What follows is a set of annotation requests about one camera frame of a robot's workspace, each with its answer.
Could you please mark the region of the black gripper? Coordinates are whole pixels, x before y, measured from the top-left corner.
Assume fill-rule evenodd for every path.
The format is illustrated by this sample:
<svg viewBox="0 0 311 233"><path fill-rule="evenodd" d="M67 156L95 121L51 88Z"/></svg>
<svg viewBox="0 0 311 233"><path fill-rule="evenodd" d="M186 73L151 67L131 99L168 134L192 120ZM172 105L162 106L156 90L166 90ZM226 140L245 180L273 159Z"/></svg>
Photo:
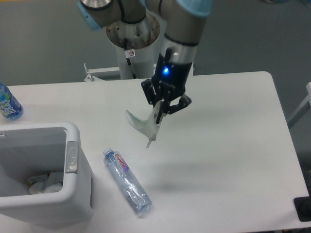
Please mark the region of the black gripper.
<svg viewBox="0 0 311 233"><path fill-rule="evenodd" d="M159 103L156 123L161 122L162 114L174 114L191 104L191 98L184 94L191 65L192 62L187 64L171 62L159 54L154 76L141 83L148 103L154 108ZM178 97L178 103L171 105L171 102Z"/></svg>

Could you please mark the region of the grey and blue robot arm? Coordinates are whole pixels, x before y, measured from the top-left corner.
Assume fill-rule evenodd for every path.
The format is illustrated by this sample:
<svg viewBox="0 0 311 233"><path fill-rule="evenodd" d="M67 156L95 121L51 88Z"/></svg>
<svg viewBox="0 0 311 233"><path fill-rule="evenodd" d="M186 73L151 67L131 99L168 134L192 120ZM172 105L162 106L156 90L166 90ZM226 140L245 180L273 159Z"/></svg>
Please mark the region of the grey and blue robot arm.
<svg viewBox="0 0 311 233"><path fill-rule="evenodd" d="M141 86L150 105L159 104L156 124L190 105L185 85L211 12L210 0L80 0L77 7L93 30L106 28L124 51L152 44L154 29L147 22L153 12L166 21L155 74Z"/></svg>

